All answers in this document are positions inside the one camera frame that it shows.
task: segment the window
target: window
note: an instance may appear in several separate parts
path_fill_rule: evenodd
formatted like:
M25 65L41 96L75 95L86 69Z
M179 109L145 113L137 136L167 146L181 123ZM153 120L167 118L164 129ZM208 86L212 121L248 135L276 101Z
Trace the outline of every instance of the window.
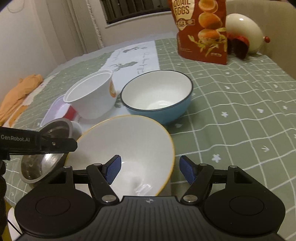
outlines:
M146 15L170 11L167 0L102 0L107 23Z

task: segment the metal bowl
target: metal bowl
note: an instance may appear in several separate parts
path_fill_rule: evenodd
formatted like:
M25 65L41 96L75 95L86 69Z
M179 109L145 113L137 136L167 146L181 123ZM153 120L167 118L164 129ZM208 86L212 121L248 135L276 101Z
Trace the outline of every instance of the metal bowl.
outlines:
M50 121L39 132L44 136L75 140L81 135L81 131L73 128L72 122L65 118ZM25 183L37 183L52 171L62 167L67 155L68 153L23 156L20 177Z

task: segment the white bowl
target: white bowl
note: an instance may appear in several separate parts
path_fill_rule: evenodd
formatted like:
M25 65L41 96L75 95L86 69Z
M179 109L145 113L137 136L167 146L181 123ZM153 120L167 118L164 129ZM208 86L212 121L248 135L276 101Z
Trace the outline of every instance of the white bowl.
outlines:
M102 116L116 101L112 71L100 70L84 77L65 93L63 101L85 119Z
M131 114L167 124L186 111L192 90L192 82L185 74L156 70L127 83L121 92L121 99Z
M111 185L123 196L157 196L168 182L174 166L174 145L166 129L156 121L138 115L122 115L103 121L78 139L66 164L74 170L94 163L105 164L120 155L122 166ZM90 194L88 186L77 189Z

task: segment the beige sofa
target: beige sofa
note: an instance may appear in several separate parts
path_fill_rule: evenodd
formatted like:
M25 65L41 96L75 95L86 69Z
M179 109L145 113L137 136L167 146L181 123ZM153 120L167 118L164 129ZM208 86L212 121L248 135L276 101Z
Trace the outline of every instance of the beige sofa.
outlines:
M296 9L287 2L268 0L227 1L226 8L227 14L246 15L260 26L271 39L261 53L296 79Z

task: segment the blue and white bowl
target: blue and white bowl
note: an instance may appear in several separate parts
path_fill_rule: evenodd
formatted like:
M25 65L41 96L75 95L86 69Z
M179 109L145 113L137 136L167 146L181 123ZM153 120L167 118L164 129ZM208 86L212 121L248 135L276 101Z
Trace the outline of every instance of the blue and white bowl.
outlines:
M128 82L121 99L131 114L146 116L164 125L186 111L192 90L192 82L185 74L156 70Z

